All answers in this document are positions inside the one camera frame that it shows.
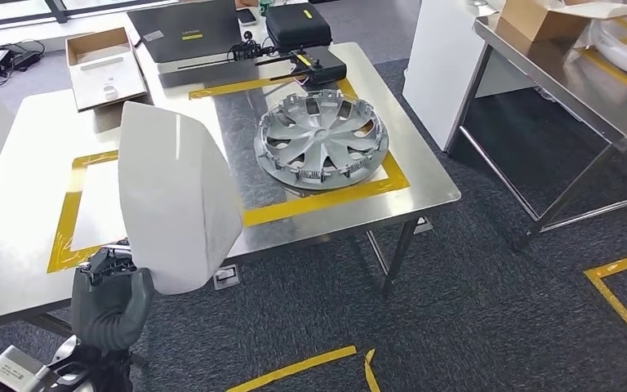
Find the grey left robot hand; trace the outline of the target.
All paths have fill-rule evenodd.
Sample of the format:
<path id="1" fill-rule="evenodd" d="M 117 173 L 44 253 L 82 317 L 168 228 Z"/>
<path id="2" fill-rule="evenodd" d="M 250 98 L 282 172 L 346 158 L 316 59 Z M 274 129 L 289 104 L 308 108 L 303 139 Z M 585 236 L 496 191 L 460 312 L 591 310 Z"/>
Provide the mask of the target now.
<path id="1" fill-rule="evenodd" d="M 154 294 L 152 274 L 135 266 L 128 245 L 104 245 L 74 272 L 73 334 L 100 350 L 126 350 L 140 338 Z"/>

